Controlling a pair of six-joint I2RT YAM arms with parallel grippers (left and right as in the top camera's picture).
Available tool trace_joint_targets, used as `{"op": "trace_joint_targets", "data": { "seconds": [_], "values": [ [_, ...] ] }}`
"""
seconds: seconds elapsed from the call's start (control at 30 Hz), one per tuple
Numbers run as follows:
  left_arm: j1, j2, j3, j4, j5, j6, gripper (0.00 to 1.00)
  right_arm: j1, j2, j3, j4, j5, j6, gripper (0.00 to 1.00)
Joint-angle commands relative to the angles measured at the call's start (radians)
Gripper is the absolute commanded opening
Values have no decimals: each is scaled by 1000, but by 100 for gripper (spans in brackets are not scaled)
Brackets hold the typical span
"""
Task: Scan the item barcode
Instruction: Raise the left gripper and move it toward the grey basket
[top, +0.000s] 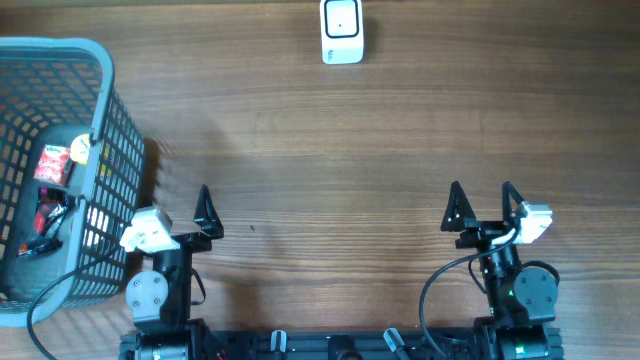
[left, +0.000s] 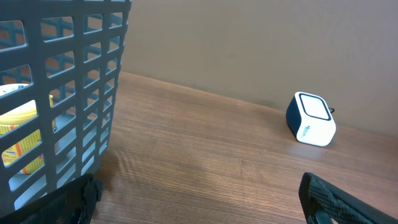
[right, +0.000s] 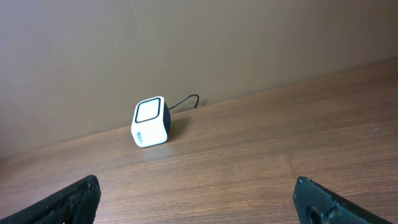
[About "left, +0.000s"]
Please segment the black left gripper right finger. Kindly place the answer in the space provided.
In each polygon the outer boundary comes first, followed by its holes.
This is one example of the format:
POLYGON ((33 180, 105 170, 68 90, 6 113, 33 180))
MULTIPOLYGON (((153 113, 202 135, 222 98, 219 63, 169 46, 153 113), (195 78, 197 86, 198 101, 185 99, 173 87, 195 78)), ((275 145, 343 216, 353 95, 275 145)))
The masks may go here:
POLYGON ((303 174, 298 196, 307 223, 397 223, 396 218, 310 172, 303 174))

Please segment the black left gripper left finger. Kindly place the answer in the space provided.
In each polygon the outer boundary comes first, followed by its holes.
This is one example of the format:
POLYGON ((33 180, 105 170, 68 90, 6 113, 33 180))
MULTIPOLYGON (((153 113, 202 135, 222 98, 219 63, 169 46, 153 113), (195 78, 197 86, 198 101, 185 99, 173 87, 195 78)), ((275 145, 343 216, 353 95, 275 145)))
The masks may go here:
POLYGON ((1 218, 1 224, 89 224, 104 184, 85 174, 1 218))

